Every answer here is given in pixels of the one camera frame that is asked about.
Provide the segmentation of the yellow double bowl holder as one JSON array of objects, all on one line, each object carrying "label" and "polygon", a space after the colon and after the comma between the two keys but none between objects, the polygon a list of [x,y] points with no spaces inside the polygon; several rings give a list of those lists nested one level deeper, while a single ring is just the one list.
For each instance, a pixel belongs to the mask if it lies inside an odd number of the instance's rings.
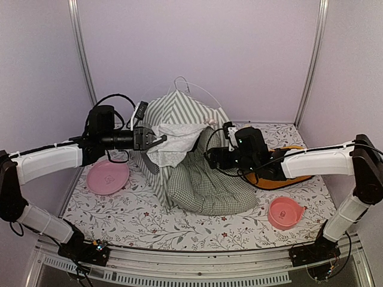
[{"label": "yellow double bowl holder", "polygon": [[282,172],[280,163],[271,163],[256,173],[249,173],[242,178],[247,183],[261,190],[277,190],[294,184],[305,182],[314,176],[299,176],[286,178]]}]

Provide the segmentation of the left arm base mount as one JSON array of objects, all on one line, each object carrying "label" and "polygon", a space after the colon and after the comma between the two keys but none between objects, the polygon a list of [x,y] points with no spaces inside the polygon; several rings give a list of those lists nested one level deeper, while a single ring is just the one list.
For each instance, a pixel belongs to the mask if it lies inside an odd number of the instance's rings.
[{"label": "left arm base mount", "polygon": [[58,255],[71,259],[75,262],[83,262],[105,267],[110,257],[110,248],[104,247],[83,240],[70,240],[68,243],[61,243]]}]

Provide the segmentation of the pink bowl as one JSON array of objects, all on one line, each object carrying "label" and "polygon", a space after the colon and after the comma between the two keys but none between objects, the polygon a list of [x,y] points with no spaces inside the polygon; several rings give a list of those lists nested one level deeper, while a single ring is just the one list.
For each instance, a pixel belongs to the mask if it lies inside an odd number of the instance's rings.
[{"label": "pink bowl", "polygon": [[268,221],[274,228],[282,231],[292,229],[301,219],[305,208],[289,197],[278,197],[271,201]]}]

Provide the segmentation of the green checkered cushion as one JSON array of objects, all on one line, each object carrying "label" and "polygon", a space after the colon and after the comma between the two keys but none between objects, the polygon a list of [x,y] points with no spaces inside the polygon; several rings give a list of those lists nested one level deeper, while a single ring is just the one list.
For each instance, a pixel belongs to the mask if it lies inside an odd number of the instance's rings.
[{"label": "green checkered cushion", "polygon": [[229,177],[211,169],[204,157],[206,146],[220,147],[221,140],[207,127],[187,153],[173,168],[168,179],[168,197],[189,212],[207,216],[234,215],[254,209],[260,204],[254,187],[241,178]]}]

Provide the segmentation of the cream cat-ear bowl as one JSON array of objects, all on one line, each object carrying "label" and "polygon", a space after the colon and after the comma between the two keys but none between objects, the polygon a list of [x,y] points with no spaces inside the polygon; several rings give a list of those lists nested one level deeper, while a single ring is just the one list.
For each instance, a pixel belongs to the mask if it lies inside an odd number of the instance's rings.
[{"label": "cream cat-ear bowl", "polygon": [[250,124],[245,124],[245,125],[243,125],[240,129],[246,129],[246,128],[248,128],[248,127],[252,127],[252,125],[250,125]]}]

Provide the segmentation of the striped pet tent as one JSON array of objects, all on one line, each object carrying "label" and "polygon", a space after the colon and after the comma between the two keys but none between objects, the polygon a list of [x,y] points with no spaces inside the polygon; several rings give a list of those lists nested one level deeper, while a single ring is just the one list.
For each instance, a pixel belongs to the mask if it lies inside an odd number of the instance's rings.
[{"label": "striped pet tent", "polygon": [[158,138],[165,135],[167,140],[147,151],[131,151],[130,156],[166,210],[175,206],[168,192],[173,169],[192,150],[205,128],[216,130],[228,121],[230,119],[221,107],[211,108],[179,90],[148,104],[141,125],[150,128]]}]

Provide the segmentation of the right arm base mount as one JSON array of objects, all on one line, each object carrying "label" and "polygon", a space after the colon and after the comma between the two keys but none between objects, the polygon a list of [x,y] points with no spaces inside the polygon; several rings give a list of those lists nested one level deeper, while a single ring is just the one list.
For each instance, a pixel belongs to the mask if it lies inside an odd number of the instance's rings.
[{"label": "right arm base mount", "polygon": [[319,238],[314,243],[293,246],[288,254],[293,267],[298,267],[339,257],[341,252],[337,242]]}]

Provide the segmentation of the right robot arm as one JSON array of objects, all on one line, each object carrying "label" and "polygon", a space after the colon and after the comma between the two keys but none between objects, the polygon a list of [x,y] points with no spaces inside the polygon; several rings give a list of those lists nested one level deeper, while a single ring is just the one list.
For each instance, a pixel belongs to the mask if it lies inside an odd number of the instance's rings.
[{"label": "right robot arm", "polygon": [[382,157],[366,135],[335,146],[271,150],[259,129],[226,127],[223,131],[228,146],[205,148],[204,156],[212,169],[238,169],[240,176],[253,175],[256,179],[287,184],[314,175],[354,177],[355,188],[323,224],[317,242],[309,248],[309,255],[316,261],[332,252],[332,243],[371,205],[382,201]]}]

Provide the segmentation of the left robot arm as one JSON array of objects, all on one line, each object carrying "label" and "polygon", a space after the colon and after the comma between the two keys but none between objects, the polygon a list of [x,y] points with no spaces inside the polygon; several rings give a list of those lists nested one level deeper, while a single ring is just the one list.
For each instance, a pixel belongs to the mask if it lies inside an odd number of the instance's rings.
[{"label": "left robot arm", "polygon": [[115,127],[118,112],[111,105],[90,110],[81,136],[62,143],[25,152],[1,151],[1,219],[17,222],[40,234],[66,244],[75,259],[85,259],[89,247],[84,234],[74,225],[28,202],[20,187],[36,178],[65,169],[85,167],[97,162],[110,150],[146,151],[167,140],[157,137],[148,127],[131,124],[128,129]]}]

